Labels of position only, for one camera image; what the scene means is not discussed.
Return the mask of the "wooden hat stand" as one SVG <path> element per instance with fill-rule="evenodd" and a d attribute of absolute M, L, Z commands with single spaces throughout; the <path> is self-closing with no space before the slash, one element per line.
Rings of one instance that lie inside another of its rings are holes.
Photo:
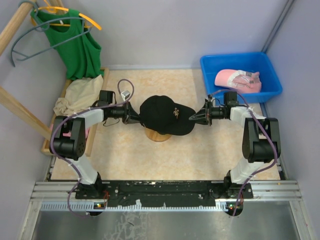
<path fill-rule="evenodd" d="M 171 134 L 160 134 L 157 131 L 149 129 L 149 128 L 145 128 L 144 133 L 149 140 L 156 142 L 156 143 L 165 142 L 172 137 Z"/>

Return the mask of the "black baseball cap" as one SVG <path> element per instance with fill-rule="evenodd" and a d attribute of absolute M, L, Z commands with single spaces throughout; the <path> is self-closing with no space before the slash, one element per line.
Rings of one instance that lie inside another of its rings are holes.
<path fill-rule="evenodd" d="M 139 108 L 140 124 L 161 135 L 188 135 L 195 127 L 195 122 L 189 120 L 195 113 L 194 109 L 166 95 L 153 95 Z"/>

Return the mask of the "pink cap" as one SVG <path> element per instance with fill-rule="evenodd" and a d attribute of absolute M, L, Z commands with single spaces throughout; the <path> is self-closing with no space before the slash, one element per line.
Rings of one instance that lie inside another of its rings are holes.
<path fill-rule="evenodd" d="M 259 72 L 223 69 L 215 77 L 214 85 L 234 89 L 242 94 L 259 93 L 262 89 Z"/>

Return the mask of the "wooden clothes rack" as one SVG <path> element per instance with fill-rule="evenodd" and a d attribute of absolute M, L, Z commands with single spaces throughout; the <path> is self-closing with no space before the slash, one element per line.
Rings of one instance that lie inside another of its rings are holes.
<path fill-rule="evenodd" d="M 53 3 L 54 6 L 48 5 L 45 7 L 37 7 L 36 0 L 23 0 L 19 5 L 17 11 L 13 14 L 12 18 L 9 20 L 7 25 L 4 27 L 3 31 L 0 34 L 0 56 L 3 54 L 10 41 L 13 39 L 14 35 L 24 22 L 28 13 L 34 7 L 38 9 L 57 9 L 60 11 L 68 11 L 68 8 L 63 7 L 61 0 L 50 0 L 50 3 Z M 80 17 L 91 23 L 92 26 L 96 27 L 98 30 L 102 30 L 102 27 L 96 23 L 93 19 L 88 16 L 80 13 Z M 107 67 L 102 67 L 101 70 L 104 71 L 103 75 L 103 85 L 102 88 L 106 88 L 108 84 L 109 69 Z M 65 96 L 66 89 L 71 84 L 71 80 L 66 80 L 63 90 L 61 92 L 61 97 Z M 11 111 L 14 115 L 19 117 L 22 121 L 36 130 L 41 136 L 45 138 L 45 141 L 42 145 L 41 151 L 45 155 L 52 155 L 49 151 L 49 138 L 51 135 L 51 129 L 46 126 L 42 121 L 40 121 L 34 114 L 32 114 L 26 107 L 22 105 L 13 95 L 6 91 L 3 87 L 0 87 L 0 104 Z M 96 136 L 98 124 L 94 124 L 90 127 L 88 137 L 87 137 L 87 146 L 85 147 L 85 155 L 90 157 L 93 150 L 93 144 Z"/>

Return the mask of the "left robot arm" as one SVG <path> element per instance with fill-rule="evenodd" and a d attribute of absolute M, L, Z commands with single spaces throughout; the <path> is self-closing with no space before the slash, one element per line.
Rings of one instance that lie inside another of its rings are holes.
<path fill-rule="evenodd" d="M 104 186 L 100 174 L 88 160 L 86 130 L 109 118 L 122 120 L 124 124 L 135 124 L 140 116 L 132 108 L 129 100 L 132 93 L 120 92 L 123 102 L 118 103 L 115 92 L 102 90 L 98 100 L 92 106 L 71 116 L 57 116 L 53 123 L 50 138 L 50 152 L 62 159 L 78 176 L 75 189 L 86 197 L 99 198 L 103 195 Z"/>

